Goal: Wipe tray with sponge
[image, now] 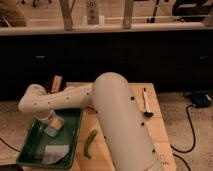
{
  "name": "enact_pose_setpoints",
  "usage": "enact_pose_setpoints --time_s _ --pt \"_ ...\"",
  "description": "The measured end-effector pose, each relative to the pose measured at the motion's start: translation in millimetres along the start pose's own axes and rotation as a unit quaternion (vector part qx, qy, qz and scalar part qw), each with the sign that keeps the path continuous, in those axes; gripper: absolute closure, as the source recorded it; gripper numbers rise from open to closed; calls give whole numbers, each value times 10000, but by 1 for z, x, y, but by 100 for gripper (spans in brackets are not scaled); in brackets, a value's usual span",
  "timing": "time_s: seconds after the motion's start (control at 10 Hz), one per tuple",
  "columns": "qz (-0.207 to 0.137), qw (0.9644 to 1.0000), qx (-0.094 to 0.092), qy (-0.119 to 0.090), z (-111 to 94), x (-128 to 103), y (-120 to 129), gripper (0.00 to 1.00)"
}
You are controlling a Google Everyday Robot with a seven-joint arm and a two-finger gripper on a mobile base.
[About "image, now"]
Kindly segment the translucent grey gripper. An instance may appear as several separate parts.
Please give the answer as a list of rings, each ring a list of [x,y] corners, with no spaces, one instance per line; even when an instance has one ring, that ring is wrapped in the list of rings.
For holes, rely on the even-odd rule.
[[[44,132],[50,137],[55,137],[64,125],[64,119],[55,113],[43,118],[42,122],[47,125]]]

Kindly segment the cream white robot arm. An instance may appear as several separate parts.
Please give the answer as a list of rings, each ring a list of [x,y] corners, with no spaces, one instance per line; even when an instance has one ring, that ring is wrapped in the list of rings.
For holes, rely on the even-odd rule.
[[[97,113],[116,171],[164,171],[157,149],[127,79],[115,72],[94,82],[49,94],[32,84],[18,104],[23,113],[91,106]]]

